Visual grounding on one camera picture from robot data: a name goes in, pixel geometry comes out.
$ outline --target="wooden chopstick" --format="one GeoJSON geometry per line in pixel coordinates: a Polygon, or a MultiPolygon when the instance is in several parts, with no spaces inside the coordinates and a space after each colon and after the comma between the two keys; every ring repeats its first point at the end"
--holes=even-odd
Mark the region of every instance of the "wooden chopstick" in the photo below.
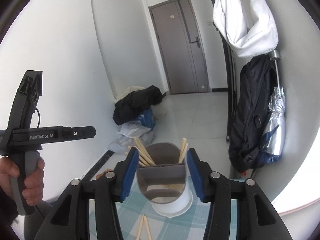
{"type": "Polygon", "coordinates": [[[142,156],[151,166],[156,165],[155,162],[146,156],[141,150],[139,150],[140,156],[142,156]]]}
{"type": "Polygon", "coordinates": [[[182,163],[182,161],[183,161],[183,159],[184,159],[184,157],[185,157],[185,155],[186,155],[187,149],[188,149],[188,143],[186,143],[186,145],[184,146],[182,155],[181,155],[180,158],[179,158],[179,163],[182,163]]]}
{"type": "Polygon", "coordinates": [[[139,240],[139,239],[140,239],[141,230],[142,230],[142,226],[143,226],[143,220],[144,220],[143,218],[144,218],[144,214],[142,214],[142,217],[141,217],[141,220],[140,220],[139,230],[138,230],[138,233],[137,233],[137,238],[136,238],[136,240],[139,240]]]}
{"type": "Polygon", "coordinates": [[[150,166],[140,155],[139,155],[139,164],[143,167],[146,167],[146,166],[150,166]]]}
{"type": "Polygon", "coordinates": [[[152,240],[150,228],[149,228],[149,224],[148,224],[148,219],[147,219],[146,215],[144,216],[144,223],[146,224],[148,238],[149,238],[149,240],[152,240]]]}
{"type": "Polygon", "coordinates": [[[152,162],[154,163],[153,159],[151,158],[150,154],[148,153],[148,151],[145,149],[145,147],[143,146],[142,142],[139,140],[138,137],[134,138],[134,142],[136,143],[137,147],[140,149],[140,151],[147,156],[150,160],[152,160],[152,162]]]}
{"type": "Polygon", "coordinates": [[[178,191],[183,190],[183,185],[181,184],[169,184],[169,185],[165,185],[165,187],[172,188],[178,191]]]}
{"type": "Polygon", "coordinates": [[[150,166],[150,164],[144,158],[142,158],[141,155],[139,155],[139,160],[144,164],[144,166],[150,166]]]}
{"type": "Polygon", "coordinates": [[[181,158],[181,155],[182,155],[182,153],[183,153],[183,150],[184,150],[184,147],[185,147],[186,143],[187,143],[187,139],[186,139],[186,138],[183,138],[183,139],[182,139],[182,142],[181,142],[181,147],[180,147],[179,159],[181,158]]]}

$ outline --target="controller handle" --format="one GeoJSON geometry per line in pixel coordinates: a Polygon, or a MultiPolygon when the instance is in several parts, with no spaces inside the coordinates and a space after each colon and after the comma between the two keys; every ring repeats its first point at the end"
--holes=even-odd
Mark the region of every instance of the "controller handle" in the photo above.
{"type": "Polygon", "coordinates": [[[28,151],[9,154],[9,158],[19,167],[19,177],[11,177],[11,188],[13,197],[17,205],[18,214],[21,216],[31,215],[35,208],[27,204],[26,199],[22,195],[22,191],[26,188],[24,180],[34,172],[38,165],[40,153],[37,151],[28,151]]]}

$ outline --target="doorway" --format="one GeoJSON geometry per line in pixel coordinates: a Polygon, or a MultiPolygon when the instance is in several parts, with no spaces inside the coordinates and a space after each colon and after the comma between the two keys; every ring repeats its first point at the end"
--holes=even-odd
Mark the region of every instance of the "doorway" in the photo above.
{"type": "Polygon", "coordinates": [[[209,92],[201,36],[190,0],[149,7],[170,94],[209,92]]]}

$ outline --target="beige cloth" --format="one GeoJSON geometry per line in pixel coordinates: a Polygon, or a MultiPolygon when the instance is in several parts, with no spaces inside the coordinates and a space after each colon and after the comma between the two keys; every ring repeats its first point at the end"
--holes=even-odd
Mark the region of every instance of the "beige cloth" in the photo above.
{"type": "Polygon", "coordinates": [[[131,92],[133,91],[139,91],[139,90],[143,90],[145,89],[144,87],[128,87],[126,88],[121,95],[119,95],[116,99],[115,99],[115,103],[120,101],[121,99],[124,99],[127,95],[129,95],[131,92]]]}

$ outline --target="checkered tablecloth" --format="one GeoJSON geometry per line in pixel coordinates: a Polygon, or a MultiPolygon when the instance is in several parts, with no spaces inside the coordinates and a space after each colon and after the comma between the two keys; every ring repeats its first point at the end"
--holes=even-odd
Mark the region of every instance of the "checkered tablecloth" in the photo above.
{"type": "MultiPolygon", "coordinates": [[[[123,203],[117,203],[117,211],[124,240],[136,240],[137,231],[142,214],[148,218],[153,240],[202,240],[207,224],[210,203],[202,203],[196,196],[190,178],[189,185],[193,194],[190,209],[174,218],[167,218],[156,213],[147,199],[141,194],[136,180],[132,185],[130,195],[123,203]]],[[[95,228],[94,204],[89,215],[91,240],[97,239],[95,228]]],[[[231,202],[231,231],[230,240],[236,239],[236,202],[231,202]]],[[[140,236],[141,240],[148,240],[145,226],[140,236]]]]}

